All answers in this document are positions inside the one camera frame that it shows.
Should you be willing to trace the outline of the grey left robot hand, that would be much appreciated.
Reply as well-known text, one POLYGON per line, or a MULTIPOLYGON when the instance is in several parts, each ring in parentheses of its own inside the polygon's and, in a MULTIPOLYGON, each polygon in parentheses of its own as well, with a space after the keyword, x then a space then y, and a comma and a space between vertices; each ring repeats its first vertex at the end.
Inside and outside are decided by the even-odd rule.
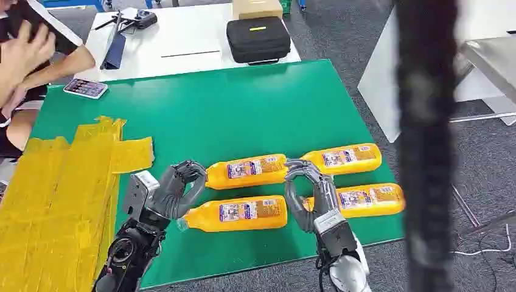
POLYGON ((201 195, 206 181, 207 171, 196 161, 170 165, 159 180, 158 189, 147 200, 146 207, 168 219, 181 218, 201 195))

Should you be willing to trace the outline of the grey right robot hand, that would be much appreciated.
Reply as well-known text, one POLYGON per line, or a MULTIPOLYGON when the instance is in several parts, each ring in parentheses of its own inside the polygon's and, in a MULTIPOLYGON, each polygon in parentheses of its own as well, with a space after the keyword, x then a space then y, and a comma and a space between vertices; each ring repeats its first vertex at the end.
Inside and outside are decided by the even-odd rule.
POLYGON ((287 159, 288 168, 285 175, 285 200, 298 226, 306 233, 315 233, 314 220, 328 211, 338 208, 336 188, 332 178, 320 172, 319 168, 308 160, 287 159), (307 178, 313 187, 313 209, 308 211, 303 199, 297 195, 294 180, 298 176, 307 178))

